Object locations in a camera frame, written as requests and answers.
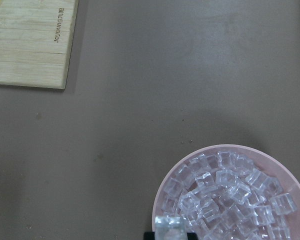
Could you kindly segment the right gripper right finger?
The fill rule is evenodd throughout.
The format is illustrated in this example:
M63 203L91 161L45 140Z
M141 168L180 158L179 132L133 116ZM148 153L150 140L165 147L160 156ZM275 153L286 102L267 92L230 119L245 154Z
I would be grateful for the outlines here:
M198 236L194 232L188 232L187 233L187 239L188 240L198 240Z

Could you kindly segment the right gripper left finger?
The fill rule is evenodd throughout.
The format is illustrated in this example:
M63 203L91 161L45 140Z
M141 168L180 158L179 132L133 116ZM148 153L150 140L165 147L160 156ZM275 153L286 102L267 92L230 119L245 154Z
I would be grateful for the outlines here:
M143 240L155 240L155 232L153 232L153 231L144 232Z

